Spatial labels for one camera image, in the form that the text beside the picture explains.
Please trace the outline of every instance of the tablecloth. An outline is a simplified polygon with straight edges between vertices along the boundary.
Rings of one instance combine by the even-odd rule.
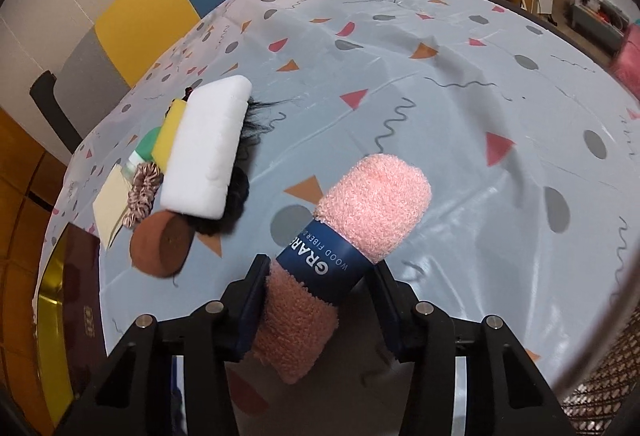
[[[130,266],[130,231],[100,253],[110,351],[137,315],[188,315],[278,254],[319,193],[369,153],[427,175],[433,201],[387,262],[452,317],[505,319],[553,384],[618,293],[640,229],[638,102],[567,42],[487,0],[228,0],[162,55],[74,154],[40,273],[67,222],[95,232],[91,203],[187,86],[243,74],[272,102],[241,153],[244,215],[182,271]],[[395,435],[411,365],[386,353],[367,292],[311,373],[284,386],[251,358],[229,366],[243,435]],[[463,426],[459,366],[456,430]]]

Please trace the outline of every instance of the yellow paper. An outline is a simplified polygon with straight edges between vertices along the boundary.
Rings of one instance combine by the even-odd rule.
[[[94,200],[95,226],[105,250],[111,246],[127,212],[127,199],[131,185],[124,178],[121,170],[118,164],[113,166]]]

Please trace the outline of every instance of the pink fluffy object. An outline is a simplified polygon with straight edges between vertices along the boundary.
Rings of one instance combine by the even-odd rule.
[[[431,200],[420,169],[392,155],[363,158],[323,196],[314,212],[373,264],[420,221]],[[338,327],[338,308],[311,295],[273,259],[254,355],[294,384],[313,367]]]

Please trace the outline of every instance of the chair backrest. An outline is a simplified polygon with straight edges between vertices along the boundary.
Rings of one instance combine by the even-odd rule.
[[[163,52],[224,1],[116,0],[69,56],[48,100],[84,138]],[[68,123],[59,113],[43,115],[65,136]]]

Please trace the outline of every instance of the wooden drawer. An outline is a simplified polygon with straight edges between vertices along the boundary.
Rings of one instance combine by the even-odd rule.
[[[45,153],[31,182],[30,191],[49,205],[56,204],[58,194],[62,190],[66,166],[55,156]]]
[[[0,259],[9,254],[9,243],[21,204],[22,195],[0,178]]]
[[[0,108],[0,177],[25,193],[44,148]]]
[[[4,271],[2,294],[2,343],[8,351],[36,360],[33,298],[35,276],[16,265]]]
[[[25,418],[42,436],[50,436],[53,423],[40,387],[35,360],[6,350],[4,352],[7,383],[11,396],[24,412]]]
[[[25,198],[15,226],[9,259],[34,274],[38,273],[49,217],[50,214],[46,210]]]

